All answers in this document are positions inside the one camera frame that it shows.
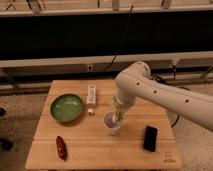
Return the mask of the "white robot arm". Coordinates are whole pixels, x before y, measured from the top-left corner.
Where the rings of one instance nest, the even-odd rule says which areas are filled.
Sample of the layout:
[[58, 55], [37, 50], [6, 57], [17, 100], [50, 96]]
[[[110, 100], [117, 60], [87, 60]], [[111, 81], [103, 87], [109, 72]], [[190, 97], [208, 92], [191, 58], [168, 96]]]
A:
[[213, 96], [158, 83], [151, 79], [145, 62], [135, 62], [122, 70], [115, 84], [114, 100], [120, 109], [129, 109], [140, 97], [213, 132]]

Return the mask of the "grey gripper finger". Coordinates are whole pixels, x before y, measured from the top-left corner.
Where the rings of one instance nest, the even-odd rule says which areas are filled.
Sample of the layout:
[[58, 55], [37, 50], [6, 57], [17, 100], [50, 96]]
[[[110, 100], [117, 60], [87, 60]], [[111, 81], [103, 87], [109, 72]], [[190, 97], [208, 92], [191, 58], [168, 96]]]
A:
[[125, 120], [125, 116], [122, 115], [122, 116], [120, 117], [120, 123], [123, 123], [124, 120]]
[[117, 120], [118, 120], [117, 114], [113, 114], [113, 115], [112, 115], [112, 121], [113, 121], [113, 123], [116, 123]]

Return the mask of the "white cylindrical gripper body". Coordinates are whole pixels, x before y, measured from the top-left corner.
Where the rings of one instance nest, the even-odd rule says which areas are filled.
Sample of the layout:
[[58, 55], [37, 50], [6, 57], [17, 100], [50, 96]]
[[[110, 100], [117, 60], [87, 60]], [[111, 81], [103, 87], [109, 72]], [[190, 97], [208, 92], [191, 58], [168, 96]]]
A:
[[115, 107], [115, 116], [122, 118], [127, 110], [134, 105], [134, 99], [131, 97], [115, 94], [113, 96], [113, 105]]

